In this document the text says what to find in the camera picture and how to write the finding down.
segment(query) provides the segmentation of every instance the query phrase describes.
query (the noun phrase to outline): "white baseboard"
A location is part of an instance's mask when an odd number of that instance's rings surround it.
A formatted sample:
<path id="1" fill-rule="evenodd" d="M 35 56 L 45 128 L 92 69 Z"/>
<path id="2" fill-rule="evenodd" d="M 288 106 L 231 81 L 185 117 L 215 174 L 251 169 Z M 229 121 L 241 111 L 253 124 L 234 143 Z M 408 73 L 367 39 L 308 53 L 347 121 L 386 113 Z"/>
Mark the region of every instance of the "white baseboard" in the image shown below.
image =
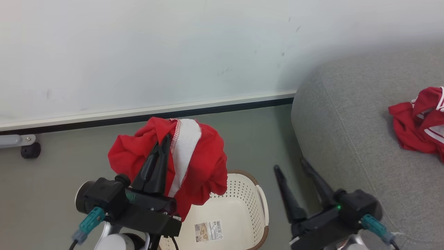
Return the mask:
<path id="1" fill-rule="evenodd" d="M 15 129 L 30 129 L 30 128 L 46 127 L 46 126 L 52 126 L 52 125 L 62 125 L 62 124 L 85 122 L 85 121 L 98 121 L 98 120 L 106 120 L 106 119 L 113 119 L 113 118 L 122 118 L 122 117 L 131 117 L 131 116 L 140 116 L 140 115 L 150 115 L 150 114 L 156 114 L 156 113 L 183 111 L 183 110 L 190 110 L 190 109 L 211 108 L 211 107 L 217 107 L 217 106 L 242 104 L 242 103 L 250 103 L 250 102 L 257 102 L 257 101 L 278 100 L 278 99 L 292 98 L 292 97 L 294 97 L 295 93 L 296 93 L 296 91 L 286 91 L 286 92 L 261 94 L 261 95 L 253 95 L 253 96 L 217 99 L 217 100 L 210 100 L 210 101 L 197 101 L 197 102 L 190 102 L 190 103 L 184 103 L 184 104 L 166 105 L 166 106 L 158 106 L 158 107 L 150 107 L 150 108 L 128 109 L 128 110 L 121 110 L 121 111 L 111 111 L 111 112 L 77 115 L 77 116 L 69 116 L 69 117 L 59 117 L 59 118 L 33 120 L 33 121 L 4 123 L 4 124 L 0 124 L 0 131 L 8 131 L 8 130 L 15 130 Z"/>

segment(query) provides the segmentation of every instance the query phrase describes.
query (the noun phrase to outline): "laundry basket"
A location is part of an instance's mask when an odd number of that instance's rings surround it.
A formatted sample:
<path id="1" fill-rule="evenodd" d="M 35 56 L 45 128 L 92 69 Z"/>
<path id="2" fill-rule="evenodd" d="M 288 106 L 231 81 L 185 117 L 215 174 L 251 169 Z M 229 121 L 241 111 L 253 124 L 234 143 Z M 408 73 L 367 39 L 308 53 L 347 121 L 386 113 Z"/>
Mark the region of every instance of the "laundry basket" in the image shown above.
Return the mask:
<path id="1" fill-rule="evenodd" d="M 224 195 L 211 193 L 203 206 L 191 206 L 176 237 L 179 250 L 256 250 L 268 236 L 268 205 L 254 177 L 228 171 Z M 162 250 L 175 250 L 171 238 L 162 238 Z"/>

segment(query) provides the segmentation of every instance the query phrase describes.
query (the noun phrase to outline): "white wall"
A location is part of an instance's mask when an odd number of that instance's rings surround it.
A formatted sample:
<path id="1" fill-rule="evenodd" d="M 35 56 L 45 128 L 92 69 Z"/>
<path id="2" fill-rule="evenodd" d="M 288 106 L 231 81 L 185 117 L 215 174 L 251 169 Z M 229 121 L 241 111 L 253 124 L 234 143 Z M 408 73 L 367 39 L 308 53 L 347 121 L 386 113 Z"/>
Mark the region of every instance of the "white wall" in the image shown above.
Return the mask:
<path id="1" fill-rule="evenodd" d="M 443 32 L 441 0 L 1 0 L 0 124 L 295 90 Z"/>

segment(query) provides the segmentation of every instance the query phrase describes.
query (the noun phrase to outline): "red garment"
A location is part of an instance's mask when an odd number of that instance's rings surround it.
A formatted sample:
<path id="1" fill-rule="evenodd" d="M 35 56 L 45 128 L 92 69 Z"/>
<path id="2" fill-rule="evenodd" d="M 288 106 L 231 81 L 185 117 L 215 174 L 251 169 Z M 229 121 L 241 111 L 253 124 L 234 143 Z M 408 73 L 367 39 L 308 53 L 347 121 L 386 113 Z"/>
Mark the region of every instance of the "red garment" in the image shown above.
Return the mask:
<path id="1" fill-rule="evenodd" d="M 215 129 L 191 119 L 153 117 L 134 136 L 119 135 L 108 159 L 117 174 L 123 173 L 133 182 L 156 142 L 167 134 L 172 139 L 165 195 L 176 199 L 184 221 L 192 204 L 203 205 L 211 192 L 226 192 L 226 155 Z"/>
<path id="2" fill-rule="evenodd" d="M 444 162 L 444 88 L 428 87 L 412 102 L 388 108 L 402 148 L 438 153 Z"/>

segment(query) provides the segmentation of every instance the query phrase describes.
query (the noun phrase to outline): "cable connector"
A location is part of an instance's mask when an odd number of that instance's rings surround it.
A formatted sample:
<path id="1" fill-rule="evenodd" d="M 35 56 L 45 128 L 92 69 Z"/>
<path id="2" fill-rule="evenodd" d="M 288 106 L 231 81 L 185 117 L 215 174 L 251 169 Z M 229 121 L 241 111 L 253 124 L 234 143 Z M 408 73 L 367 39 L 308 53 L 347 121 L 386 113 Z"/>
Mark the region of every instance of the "cable connector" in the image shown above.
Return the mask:
<path id="1" fill-rule="evenodd" d="M 390 245 L 395 240 L 395 235 L 387 231 L 384 225 L 381 224 L 370 214 L 366 214 L 361 219 L 362 226 L 370 232 L 376 234 L 386 244 Z"/>
<path id="2" fill-rule="evenodd" d="M 72 235 L 72 240 L 77 240 L 81 245 L 88 238 L 89 233 L 105 219 L 105 212 L 95 207 L 80 223 L 79 229 Z"/>

